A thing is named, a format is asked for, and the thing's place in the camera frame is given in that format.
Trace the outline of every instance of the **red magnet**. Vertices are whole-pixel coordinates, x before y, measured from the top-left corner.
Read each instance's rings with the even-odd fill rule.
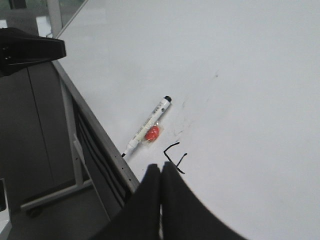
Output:
[[[146,133],[146,135],[144,136],[144,138],[147,141],[154,141],[158,138],[159,136],[159,127],[158,126],[152,126],[149,131]]]

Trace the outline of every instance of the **whiteboard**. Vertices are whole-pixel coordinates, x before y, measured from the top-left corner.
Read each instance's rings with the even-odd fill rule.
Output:
[[[224,223],[255,240],[320,239],[320,1],[89,0],[59,62],[122,153],[162,97],[139,180],[168,151]]]

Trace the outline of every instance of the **black marker drawing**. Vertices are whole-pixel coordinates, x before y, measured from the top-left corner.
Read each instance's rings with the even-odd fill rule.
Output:
[[[174,144],[171,144],[170,146],[168,146],[168,147],[163,151],[163,153],[164,153],[164,155],[166,156],[166,158],[169,159],[169,161],[170,161],[171,163],[173,163],[174,165],[175,165],[175,163],[170,159],[170,157],[169,157],[168,154],[167,154],[167,151],[168,151],[171,147],[173,147],[173,146],[175,146],[175,145],[178,145],[178,144],[180,144],[179,141],[176,142],[176,143],[174,143]],[[179,164],[181,163],[182,159],[183,159],[187,154],[188,154],[188,153],[183,154],[183,156],[182,156],[181,159],[179,160],[178,164],[175,165],[176,169],[177,169],[180,173],[182,173],[182,174],[185,174],[185,173],[184,173],[180,168],[178,168],[178,166],[179,166]]]

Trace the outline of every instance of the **gray floor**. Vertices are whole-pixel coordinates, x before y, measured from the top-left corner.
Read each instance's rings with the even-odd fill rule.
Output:
[[[16,213],[11,222],[8,240],[88,240],[108,223],[93,188],[44,207],[36,218]]]

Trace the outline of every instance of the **whiteboard marker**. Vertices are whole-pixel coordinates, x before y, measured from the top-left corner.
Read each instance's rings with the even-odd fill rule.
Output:
[[[151,115],[144,122],[139,131],[134,135],[134,137],[130,140],[122,157],[126,155],[130,155],[133,150],[138,146],[138,144],[144,139],[148,130],[155,125],[156,121],[161,117],[161,115],[168,109],[171,103],[171,97],[165,96],[160,103],[155,107],[152,111]]]

